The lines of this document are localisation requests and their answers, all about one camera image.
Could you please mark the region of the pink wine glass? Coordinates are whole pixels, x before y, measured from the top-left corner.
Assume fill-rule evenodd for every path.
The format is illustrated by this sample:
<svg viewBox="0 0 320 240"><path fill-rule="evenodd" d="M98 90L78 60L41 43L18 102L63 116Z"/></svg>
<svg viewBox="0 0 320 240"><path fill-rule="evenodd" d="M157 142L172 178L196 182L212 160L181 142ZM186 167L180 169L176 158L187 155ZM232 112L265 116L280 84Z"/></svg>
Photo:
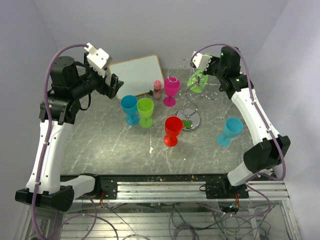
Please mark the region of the pink wine glass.
<svg viewBox="0 0 320 240"><path fill-rule="evenodd" d="M173 107L176 104L175 95L180 88L180 81L176 77L167 77L164 80L164 92L167 95L163 99L163 104L167 107Z"/></svg>

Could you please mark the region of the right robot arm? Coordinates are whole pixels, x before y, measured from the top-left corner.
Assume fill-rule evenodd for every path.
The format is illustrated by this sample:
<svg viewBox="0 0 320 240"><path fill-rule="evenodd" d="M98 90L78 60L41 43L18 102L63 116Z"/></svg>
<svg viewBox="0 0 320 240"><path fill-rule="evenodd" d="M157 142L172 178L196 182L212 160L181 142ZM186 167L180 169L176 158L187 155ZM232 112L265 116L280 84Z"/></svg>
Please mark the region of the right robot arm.
<svg viewBox="0 0 320 240"><path fill-rule="evenodd" d="M253 142L253 147L244 153L243 162L227 174L228 181L220 186L226 198L233 197L239 185L254 177L266 176L265 171L276 166L282 166L282 175L273 180L283 180L285 155L291 145L289 137L281 135L264 112L249 71L241 72L240 64L244 62L239 49L233 46L223 46L219 56L204 55L203 73L219 80L219 90L226 93L241 113Z"/></svg>

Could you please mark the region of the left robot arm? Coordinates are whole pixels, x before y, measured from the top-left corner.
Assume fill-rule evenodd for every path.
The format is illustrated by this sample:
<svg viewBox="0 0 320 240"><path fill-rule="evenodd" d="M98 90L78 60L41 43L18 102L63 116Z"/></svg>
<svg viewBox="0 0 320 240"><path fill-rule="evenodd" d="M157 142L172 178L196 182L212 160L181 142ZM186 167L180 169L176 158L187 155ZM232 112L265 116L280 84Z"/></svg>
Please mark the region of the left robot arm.
<svg viewBox="0 0 320 240"><path fill-rule="evenodd" d="M15 200L48 210L66 212L73 200L86 194L91 199L102 193L101 178L92 173L82 173L62 182L61 166L67 140L74 126L76 115L81 110L80 99L93 91L112 99L124 84L115 74L110 84L106 83L106 70L111 57L98 56L94 59L84 54L83 62L70 56L58 57L50 71L51 89L47 100L52 118L51 133L46 134L49 118L44 102L40 104L40 139L34 167L26 187L17 190Z"/></svg>

